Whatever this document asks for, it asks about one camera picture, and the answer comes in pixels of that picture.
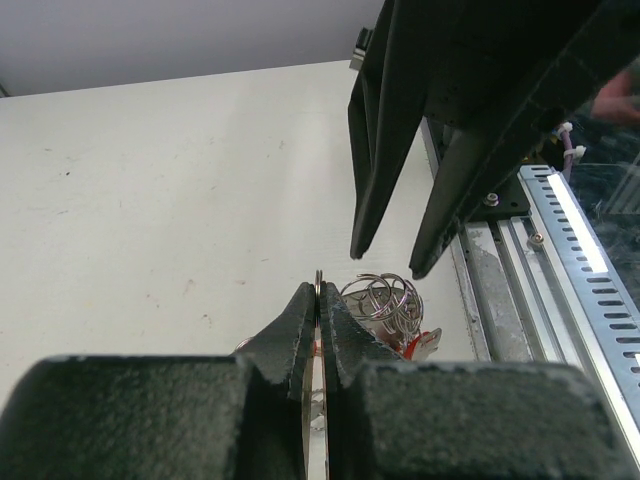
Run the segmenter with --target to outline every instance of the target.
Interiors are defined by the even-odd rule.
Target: metal ring
[[[237,352],[242,347],[244,347],[247,343],[251,341],[252,338],[253,337],[245,338],[243,341],[241,341],[238,345],[236,345],[236,348],[233,349],[233,353]]]
[[[322,284],[322,270],[316,270],[316,280],[314,287],[316,289],[316,300],[320,299],[320,285]]]
[[[393,278],[394,283],[400,282],[400,284],[402,285],[402,290],[404,291],[404,295],[402,295],[402,298],[400,299],[400,301],[398,302],[398,307],[404,305],[407,302],[407,299],[409,298],[409,289],[407,288],[407,281],[403,280],[401,277],[399,277],[398,275],[394,274],[394,273],[383,273],[382,275],[380,275],[382,278]]]
[[[371,313],[371,314],[364,314],[363,315],[352,315],[354,316],[354,318],[358,319],[358,320],[372,320],[372,321],[384,321],[384,320],[388,320],[389,318],[391,318],[393,316],[393,311],[387,312],[386,315],[380,316],[382,313],[384,313],[385,311],[387,311],[393,304],[393,290],[391,289],[391,285],[389,285],[389,282],[387,282],[384,278],[382,278],[380,275],[374,275],[372,273],[361,273],[357,276],[357,278],[355,280],[352,280],[351,282],[347,283],[342,290],[340,290],[340,295],[344,295],[344,292],[349,288],[352,287],[353,285],[360,283],[360,282],[365,282],[365,281],[370,281],[369,285],[367,285],[365,287],[366,291],[368,290],[372,285],[374,285],[375,283],[381,283],[383,284],[383,287],[387,290],[387,293],[389,295],[389,300],[387,301],[387,303],[385,303],[382,307],[378,308],[376,307],[376,311]]]

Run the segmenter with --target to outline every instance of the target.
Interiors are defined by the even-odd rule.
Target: perforated metal strip
[[[640,426],[640,313],[562,175],[520,175],[544,221],[625,401]]]

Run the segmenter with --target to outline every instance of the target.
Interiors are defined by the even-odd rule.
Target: white cable tie
[[[578,145],[576,148],[570,148],[569,150],[564,151],[564,157],[566,158],[569,155],[573,155],[573,158],[582,158],[584,157],[585,152],[587,151],[587,147],[584,145]]]
[[[560,137],[560,135],[562,135],[562,132],[571,133],[571,130],[573,130],[573,123],[564,122],[558,127],[558,130],[556,130],[556,134],[558,137]]]

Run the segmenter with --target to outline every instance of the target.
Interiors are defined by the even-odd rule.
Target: person's hand
[[[640,125],[640,112],[631,99],[630,72],[620,72],[602,87],[593,101],[591,115],[618,125]]]

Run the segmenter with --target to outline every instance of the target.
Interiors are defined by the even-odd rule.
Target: white wall
[[[0,0],[12,95],[349,58],[382,0]]]

